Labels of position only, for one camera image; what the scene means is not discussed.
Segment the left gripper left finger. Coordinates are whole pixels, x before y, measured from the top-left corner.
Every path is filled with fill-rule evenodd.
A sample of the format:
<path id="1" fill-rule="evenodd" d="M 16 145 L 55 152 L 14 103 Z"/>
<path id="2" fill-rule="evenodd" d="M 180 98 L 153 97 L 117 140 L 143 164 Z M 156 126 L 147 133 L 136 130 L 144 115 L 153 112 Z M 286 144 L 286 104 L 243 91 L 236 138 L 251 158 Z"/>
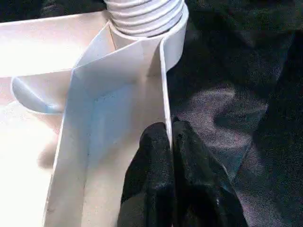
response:
<path id="1" fill-rule="evenodd" d="M 175 206 L 175 181 L 166 126 L 148 126 L 126 174 L 119 227 L 170 227 Z"/>

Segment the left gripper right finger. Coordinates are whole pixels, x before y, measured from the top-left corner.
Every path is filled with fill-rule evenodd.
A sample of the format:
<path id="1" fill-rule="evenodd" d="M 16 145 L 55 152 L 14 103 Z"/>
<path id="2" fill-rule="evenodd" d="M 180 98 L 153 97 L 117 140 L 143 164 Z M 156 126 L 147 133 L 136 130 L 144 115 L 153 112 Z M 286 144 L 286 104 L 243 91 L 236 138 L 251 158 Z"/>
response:
<path id="1" fill-rule="evenodd" d="M 188 121 L 174 118 L 173 157 L 179 227 L 246 227 L 226 169 Z"/>

